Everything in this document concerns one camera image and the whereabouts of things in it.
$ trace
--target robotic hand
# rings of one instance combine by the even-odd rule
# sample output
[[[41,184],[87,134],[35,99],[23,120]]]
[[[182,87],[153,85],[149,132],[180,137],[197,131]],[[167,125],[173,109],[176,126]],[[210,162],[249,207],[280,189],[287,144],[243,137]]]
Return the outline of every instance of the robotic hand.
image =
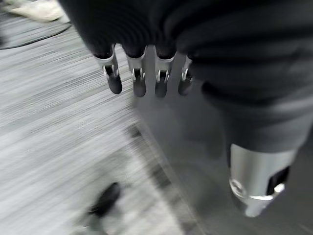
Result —
[[[285,189],[313,121],[311,0],[60,0],[113,93],[122,91],[115,43],[143,97],[147,45],[156,45],[157,97],[176,50],[187,59],[178,92],[193,79],[220,112],[229,142],[230,188],[249,217]]]

